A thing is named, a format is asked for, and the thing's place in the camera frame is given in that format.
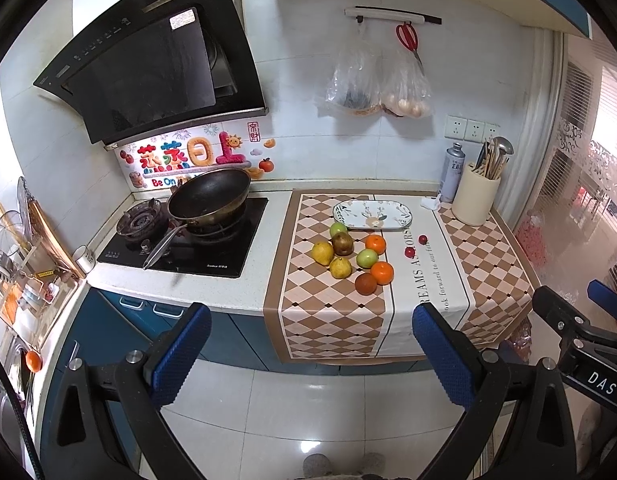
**white tiled wall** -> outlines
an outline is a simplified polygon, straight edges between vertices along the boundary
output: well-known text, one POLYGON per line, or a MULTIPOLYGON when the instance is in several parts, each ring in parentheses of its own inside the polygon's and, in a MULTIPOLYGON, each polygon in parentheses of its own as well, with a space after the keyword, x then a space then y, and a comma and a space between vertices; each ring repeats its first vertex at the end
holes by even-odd
POLYGON ((31 192, 69 250, 85 244, 128 196, 114 153, 90 144, 82 118, 32 82, 73 37, 73 0, 48 0, 0 65, 15 154, 31 192))
MULTIPOLYGON (((443 138, 447 114, 499 124, 513 144, 519 139, 533 33, 499 12, 464 0, 242 1, 271 110, 260 129, 266 137, 287 137, 270 177, 438 180, 450 146, 443 138), (434 94, 432 118, 333 117, 317 106, 337 41, 355 26, 343 9, 354 5, 442 18, 443 25, 416 27, 434 94)), ((399 45, 394 22, 367 20, 367 35, 385 52, 399 45)), ((230 123, 224 128, 233 129, 230 123)), ((465 144, 465 151, 475 157, 479 145, 465 144)))

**brown pear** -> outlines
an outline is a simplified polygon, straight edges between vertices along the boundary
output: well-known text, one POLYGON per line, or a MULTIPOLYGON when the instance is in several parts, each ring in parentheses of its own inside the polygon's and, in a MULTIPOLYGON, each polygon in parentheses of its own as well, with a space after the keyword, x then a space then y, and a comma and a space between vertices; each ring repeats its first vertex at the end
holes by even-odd
POLYGON ((354 240, 351 235, 344 232, 337 233, 332 239, 333 249, 338 256, 348 256, 352 254, 354 240))

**cabinet handle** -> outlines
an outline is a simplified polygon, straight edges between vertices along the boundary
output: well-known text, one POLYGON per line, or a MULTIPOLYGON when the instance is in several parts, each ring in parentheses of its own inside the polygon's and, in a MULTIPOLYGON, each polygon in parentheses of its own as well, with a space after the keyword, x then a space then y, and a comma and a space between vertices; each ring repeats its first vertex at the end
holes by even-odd
POLYGON ((68 361, 66 362, 66 365, 64 366, 64 368, 68 368, 69 362, 71 362, 73 359, 77 357, 77 352, 79 352, 79 342, 76 339, 75 346, 73 346, 73 351, 70 353, 70 357, 68 358, 68 361))
POLYGON ((175 314, 169 314, 167 312, 159 312, 157 310, 157 305, 155 304, 153 306, 153 313, 157 314, 157 316, 170 317, 171 319, 179 319, 180 317, 182 317, 182 314, 184 314, 184 307, 180 307, 180 308, 182 309, 182 311, 177 316, 175 316, 175 314))
POLYGON ((144 308, 144 300, 140 301, 140 304, 133 305, 132 303, 126 303, 124 301, 124 296, 120 296, 120 305, 126 308, 130 308, 131 310, 143 310, 144 308))

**wall hook rack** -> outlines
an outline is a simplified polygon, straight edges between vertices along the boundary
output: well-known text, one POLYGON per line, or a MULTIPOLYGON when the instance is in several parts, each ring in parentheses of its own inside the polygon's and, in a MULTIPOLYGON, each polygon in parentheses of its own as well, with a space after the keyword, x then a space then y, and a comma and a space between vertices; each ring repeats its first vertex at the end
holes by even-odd
POLYGON ((344 9, 344 14, 351 18, 356 18, 358 23, 363 22, 364 18, 374 18, 378 20, 411 23, 412 25, 421 25, 422 23, 441 25, 441 18, 437 16, 411 12, 410 10, 387 9, 386 7, 346 7, 344 9))

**frying pan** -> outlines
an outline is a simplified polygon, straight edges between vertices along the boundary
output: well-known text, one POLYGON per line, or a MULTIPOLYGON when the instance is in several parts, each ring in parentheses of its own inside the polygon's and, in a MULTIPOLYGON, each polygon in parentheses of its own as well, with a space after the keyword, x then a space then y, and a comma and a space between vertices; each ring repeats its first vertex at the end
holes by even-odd
POLYGON ((166 208, 170 216, 181 223, 160 240, 142 268, 148 269, 159 260, 182 229, 217 224, 229 217, 246 200, 250 184, 251 177, 244 170, 219 168, 176 188, 166 208))

